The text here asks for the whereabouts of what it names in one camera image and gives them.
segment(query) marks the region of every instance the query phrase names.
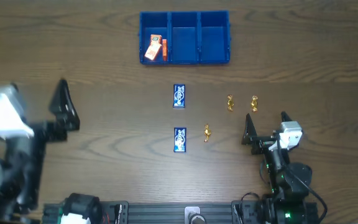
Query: gold wrapped candy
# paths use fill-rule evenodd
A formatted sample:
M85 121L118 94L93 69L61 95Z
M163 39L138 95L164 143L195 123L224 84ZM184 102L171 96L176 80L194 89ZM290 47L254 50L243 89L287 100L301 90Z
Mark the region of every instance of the gold wrapped candy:
M253 96L252 97L252 102L251 102L251 108L253 112L258 111L258 96Z
M227 109L229 111L233 111L233 106L234 106L234 102L233 102L233 95L228 95L227 98L229 99L227 101Z
M204 135L206 138L204 142L208 142L209 136L211 135L211 130L209 130L209 124L205 125Z

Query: wooden table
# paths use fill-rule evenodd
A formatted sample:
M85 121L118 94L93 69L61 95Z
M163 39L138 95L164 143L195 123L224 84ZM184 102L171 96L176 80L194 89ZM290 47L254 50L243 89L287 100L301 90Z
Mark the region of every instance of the wooden table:
M230 64L139 63L139 11L215 9L230 10ZM262 156L240 144L257 95L260 134L279 127L281 110L303 127L290 158L312 167L311 186L329 207L324 222L358 222L358 0L0 1L0 84L18 84L30 121L52 118L61 77L81 130L49 145L40 205L72 192L129 202L269 192ZM174 83L186 83L185 110L172 109ZM187 154L173 153L175 126L188 129Z

